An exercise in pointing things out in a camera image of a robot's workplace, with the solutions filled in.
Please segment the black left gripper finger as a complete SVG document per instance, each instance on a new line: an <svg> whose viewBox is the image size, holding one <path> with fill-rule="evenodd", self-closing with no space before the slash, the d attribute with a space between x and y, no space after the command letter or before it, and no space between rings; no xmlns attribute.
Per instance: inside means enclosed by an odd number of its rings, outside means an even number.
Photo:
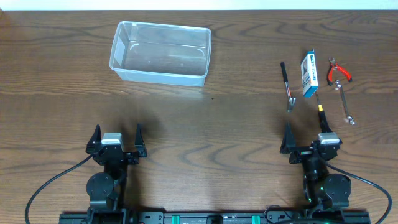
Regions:
<svg viewBox="0 0 398 224"><path fill-rule="evenodd" d="M134 145L136 147L137 152L146 152L146 145L142 138L140 124L138 124L137 128L136 128L136 137L135 137Z"/></svg>
<svg viewBox="0 0 398 224"><path fill-rule="evenodd" d="M86 145L86 151L94 151L95 147L101 144L101 128L100 125L96 125L93 135L90 137Z"/></svg>

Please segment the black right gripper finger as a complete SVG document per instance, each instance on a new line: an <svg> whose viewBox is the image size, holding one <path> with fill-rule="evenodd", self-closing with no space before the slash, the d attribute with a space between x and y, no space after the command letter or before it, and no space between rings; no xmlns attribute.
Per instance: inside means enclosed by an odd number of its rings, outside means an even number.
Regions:
<svg viewBox="0 0 398 224"><path fill-rule="evenodd" d="M328 121L326 119L326 116L320 116L320 128L323 133L332 133L333 131L329 127Z"/></svg>
<svg viewBox="0 0 398 224"><path fill-rule="evenodd" d="M282 143L281 143L279 152L281 154L289 154L294 150L295 147L296 147L296 142L295 142L295 138L294 138L292 129L290 127L290 124L286 123L284 136L282 139Z"/></svg>

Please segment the blue white cardboard box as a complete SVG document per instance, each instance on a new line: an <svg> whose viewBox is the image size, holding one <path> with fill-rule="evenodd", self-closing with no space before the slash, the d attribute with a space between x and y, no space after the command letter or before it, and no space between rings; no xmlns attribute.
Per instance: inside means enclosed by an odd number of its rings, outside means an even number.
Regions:
<svg viewBox="0 0 398 224"><path fill-rule="evenodd" d="M319 87L315 49L307 52L300 64L300 68L302 73L303 97L311 98Z"/></svg>

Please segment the clear plastic container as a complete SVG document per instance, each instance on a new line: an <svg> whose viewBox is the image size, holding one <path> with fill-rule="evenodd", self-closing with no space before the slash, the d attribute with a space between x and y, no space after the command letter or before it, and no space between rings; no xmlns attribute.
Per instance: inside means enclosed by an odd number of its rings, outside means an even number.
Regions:
<svg viewBox="0 0 398 224"><path fill-rule="evenodd" d="M109 67L125 81L203 87L211 41L205 27L121 21Z"/></svg>

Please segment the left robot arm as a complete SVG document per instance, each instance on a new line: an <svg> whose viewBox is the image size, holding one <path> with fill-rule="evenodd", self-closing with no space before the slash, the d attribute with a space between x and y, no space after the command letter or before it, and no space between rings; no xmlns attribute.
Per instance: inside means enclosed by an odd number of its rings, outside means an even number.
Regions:
<svg viewBox="0 0 398 224"><path fill-rule="evenodd" d="M90 205L83 223L137 222L135 211L125 208L123 203L127 167L137 165L140 158L147 157L140 126L136 128L134 146L135 151L126 152L120 133L101 134L100 126L96 126L86 145L86 153L103 166L104 170L91 176L87 182L86 191L90 197Z"/></svg>

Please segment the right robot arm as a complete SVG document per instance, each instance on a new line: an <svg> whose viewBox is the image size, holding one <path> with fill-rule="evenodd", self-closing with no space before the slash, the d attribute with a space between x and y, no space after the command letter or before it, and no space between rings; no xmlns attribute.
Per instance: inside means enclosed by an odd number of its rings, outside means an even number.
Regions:
<svg viewBox="0 0 398 224"><path fill-rule="evenodd" d="M303 167L303 189L310 205L305 218L321 218L327 213L340 212L349 205L351 180L343 174L331 174L326 162L337 156L342 140L328 128L321 128L318 138L309 146L296 145L292 129L285 125L280 153L289 155L291 164Z"/></svg>

